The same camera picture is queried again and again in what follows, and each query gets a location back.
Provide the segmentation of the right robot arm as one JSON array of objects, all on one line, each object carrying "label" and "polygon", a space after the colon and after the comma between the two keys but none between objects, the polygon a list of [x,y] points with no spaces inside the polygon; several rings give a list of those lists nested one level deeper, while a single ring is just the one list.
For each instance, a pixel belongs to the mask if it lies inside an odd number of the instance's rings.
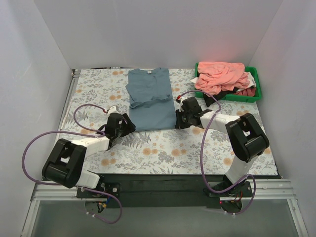
[{"label": "right robot arm", "polygon": [[[176,102],[180,104],[176,110],[177,129],[195,126],[204,129],[200,149],[201,174],[207,188],[215,194],[226,193],[235,196],[241,191],[241,184],[248,178],[249,170],[270,142],[255,117],[246,113],[242,116],[221,114],[219,110],[203,110],[195,97],[183,99],[179,95]],[[215,187],[210,187],[203,168],[203,150],[209,129],[225,133],[235,154],[229,170],[223,181]]]}]

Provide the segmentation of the green plastic bin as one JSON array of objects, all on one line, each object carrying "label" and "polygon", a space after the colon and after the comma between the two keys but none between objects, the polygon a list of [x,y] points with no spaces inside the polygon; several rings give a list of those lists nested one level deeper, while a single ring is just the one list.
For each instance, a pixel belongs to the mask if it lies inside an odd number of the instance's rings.
[{"label": "green plastic bin", "polygon": [[243,63],[199,62],[195,66],[196,96],[207,105],[215,100],[255,102],[261,98],[258,73]]}]

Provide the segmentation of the aluminium rail frame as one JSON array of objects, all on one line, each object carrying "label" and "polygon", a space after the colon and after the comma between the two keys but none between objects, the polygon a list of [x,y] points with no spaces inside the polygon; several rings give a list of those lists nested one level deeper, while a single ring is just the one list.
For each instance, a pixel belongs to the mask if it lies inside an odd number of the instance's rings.
[{"label": "aluminium rail frame", "polygon": [[255,206],[254,200],[284,199],[291,212],[296,234],[308,235],[297,200],[284,179],[256,179],[249,170],[257,157],[269,146],[269,140],[255,117],[247,113],[229,116],[219,111],[203,110],[195,98],[177,97],[176,129],[190,126],[226,134],[235,157],[219,183],[208,182],[206,175],[98,174],[85,170],[84,160],[108,150],[115,140],[130,135],[135,125],[117,107],[106,110],[108,122],[93,135],[81,140],[59,139],[42,169],[37,191],[71,191],[75,200],[83,201],[84,215],[104,221],[104,210],[132,211],[146,208],[204,207],[220,216],[242,217],[236,225],[210,221],[215,235],[257,237],[260,231],[288,230],[285,218],[275,208]]}]

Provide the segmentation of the dark red t shirt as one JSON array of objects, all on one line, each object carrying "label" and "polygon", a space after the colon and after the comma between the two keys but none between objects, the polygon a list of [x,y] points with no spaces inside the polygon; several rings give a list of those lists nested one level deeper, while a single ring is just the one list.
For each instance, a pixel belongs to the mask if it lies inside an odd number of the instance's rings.
[{"label": "dark red t shirt", "polygon": [[255,91],[256,91],[256,88],[255,88],[255,87],[249,87],[249,88],[247,88],[247,89],[238,90],[238,91],[235,93],[235,95],[253,97],[253,96],[255,96]]}]

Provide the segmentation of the black t shirt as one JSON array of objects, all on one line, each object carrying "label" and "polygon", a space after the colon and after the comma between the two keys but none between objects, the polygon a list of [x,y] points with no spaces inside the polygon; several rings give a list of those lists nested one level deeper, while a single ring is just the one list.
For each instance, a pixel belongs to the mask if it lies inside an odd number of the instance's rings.
[{"label": "black t shirt", "polygon": [[208,96],[207,94],[203,94],[203,99],[206,103],[206,106],[209,107],[210,105],[214,104],[217,101],[221,100],[224,98],[227,94],[234,94],[238,91],[238,88],[235,87],[232,91],[221,91],[220,93],[211,96]]}]

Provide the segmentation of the blue-grey t shirt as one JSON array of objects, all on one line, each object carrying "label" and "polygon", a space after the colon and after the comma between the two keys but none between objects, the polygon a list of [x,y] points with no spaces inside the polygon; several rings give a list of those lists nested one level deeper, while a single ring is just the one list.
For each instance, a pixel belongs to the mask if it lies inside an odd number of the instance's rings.
[{"label": "blue-grey t shirt", "polygon": [[173,129],[176,113],[169,69],[128,72],[129,117],[136,131]]}]

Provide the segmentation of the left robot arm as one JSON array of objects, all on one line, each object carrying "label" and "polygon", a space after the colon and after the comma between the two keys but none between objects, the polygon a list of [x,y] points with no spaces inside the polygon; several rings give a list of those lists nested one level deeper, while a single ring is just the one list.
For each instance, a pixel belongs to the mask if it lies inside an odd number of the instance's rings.
[{"label": "left robot arm", "polygon": [[43,178],[67,188],[87,187],[93,197],[101,197],[105,185],[100,182],[101,177],[98,174],[83,169],[84,160],[88,156],[107,151],[117,138],[124,137],[135,129],[136,126],[127,114],[111,113],[107,124],[98,131],[99,134],[104,132],[104,136],[73,141],[59,139],[42,169]]}]

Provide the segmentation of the pink t shirt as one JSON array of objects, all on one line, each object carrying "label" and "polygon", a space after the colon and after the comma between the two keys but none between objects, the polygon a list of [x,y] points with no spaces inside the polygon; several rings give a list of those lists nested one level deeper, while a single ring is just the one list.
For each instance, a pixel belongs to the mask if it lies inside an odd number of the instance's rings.
[{"label": "pink t shirt", "polygon": [[247,89],[250,86],[248,73],[242,63],[199,62],[195,89],[217,95],[222,91]]}]

